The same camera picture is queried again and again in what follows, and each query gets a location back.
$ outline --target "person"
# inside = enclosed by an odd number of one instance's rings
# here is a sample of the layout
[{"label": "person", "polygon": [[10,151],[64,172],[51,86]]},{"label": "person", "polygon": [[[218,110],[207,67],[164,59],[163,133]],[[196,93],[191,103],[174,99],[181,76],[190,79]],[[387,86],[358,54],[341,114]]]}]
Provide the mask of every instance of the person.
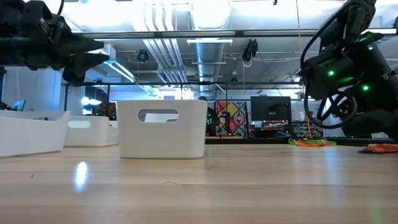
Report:
[{"label": "person", "polygon": [[[200,96],[198,100],[207,101],[205,96]],[[206,115],[206,133],[209,136],[217,136],[217,125],[220,123],[217,112],[210,107],[207,107]]]}]

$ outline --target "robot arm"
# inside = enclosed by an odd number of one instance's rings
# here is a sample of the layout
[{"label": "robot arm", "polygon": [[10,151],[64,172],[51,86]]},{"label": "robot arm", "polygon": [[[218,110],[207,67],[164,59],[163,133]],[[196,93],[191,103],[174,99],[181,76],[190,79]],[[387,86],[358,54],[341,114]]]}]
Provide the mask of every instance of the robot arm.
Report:
[{"label": "robot arm", "polygon": [[86,70],[109,60],[108,55],[87,53],[103,47],[73,34],[65,19],[42,1],[0,1],[0,66],[65,68],[62,77],[78,86]]},{"label": "robot arm", "polygon": [[[390,69],[374,43],[384,36],[361,34],[376,12],[375,3],[376,0],[347,1],[306,46],[300,59],[306,86],[304,108],[321,128],[342,128],[349,136],[384,131],[398,140],[398,128],[394,128],[398,121],[397,72]],[[318,37],[322,40],[320,54],[305,61],[305,53]],[[317,119],[309,116],[309,96],[322,100]],[[331,106],[322,114],[326,100]],[[322,121],[331,114],[342,122],[324,125]]]}]

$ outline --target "computer monitor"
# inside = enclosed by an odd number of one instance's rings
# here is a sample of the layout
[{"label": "computer monitor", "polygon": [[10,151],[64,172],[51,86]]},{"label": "computer monitor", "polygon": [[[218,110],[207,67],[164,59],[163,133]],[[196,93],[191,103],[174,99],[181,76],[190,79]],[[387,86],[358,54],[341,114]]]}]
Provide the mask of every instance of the computer monitor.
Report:
[{"label": "computer monitor", "polygon": [[13,110],[15,111],[23,111],[25,107],[26,100],[20,100],[14,103]]},{"label": "computer monitor", "polygon": [[292,104],[289,96],[252,96],[252,121],[290,121]]}]

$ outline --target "white plastic bin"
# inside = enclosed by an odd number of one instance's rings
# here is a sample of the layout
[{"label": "white plastic bin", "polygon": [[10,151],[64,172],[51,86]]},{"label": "white plastic bin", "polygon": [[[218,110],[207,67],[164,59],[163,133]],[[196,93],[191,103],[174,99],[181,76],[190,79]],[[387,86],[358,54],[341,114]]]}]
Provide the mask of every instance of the white plastic bin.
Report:
[{"label": "white plastic bin", "polygon": [[[119,147],[122,158],[197,159],[203,157],[207,102],[202,100],[132,100],[118,101],[117,108]],[[176,110],[178,117],[174,122],[162,121],[175,119],[176,114],[164,115],[168,118],[162,115],[160,122],[142,122],[138,118],[141,110]]]},{"label": "white plastic bin", "polygon": [[71,116],[65,146],[101,147],[119,142],[118,128],[105,116]]},{"label": "white plastic bin", "polygon": [[68,120],[69,111],[0,111],[0,157],[61,151]]}]

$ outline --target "wooden table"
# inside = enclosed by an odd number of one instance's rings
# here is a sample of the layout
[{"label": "wooden table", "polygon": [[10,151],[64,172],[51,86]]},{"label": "wooden table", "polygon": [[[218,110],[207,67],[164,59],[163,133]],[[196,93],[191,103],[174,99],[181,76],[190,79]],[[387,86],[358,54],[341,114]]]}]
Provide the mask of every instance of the wooden table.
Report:
[{"label": "wooden table", "polygon": [[207,146],[197,160],[117,146],[0,159],[0,223],[398,223],[398,155]]}]

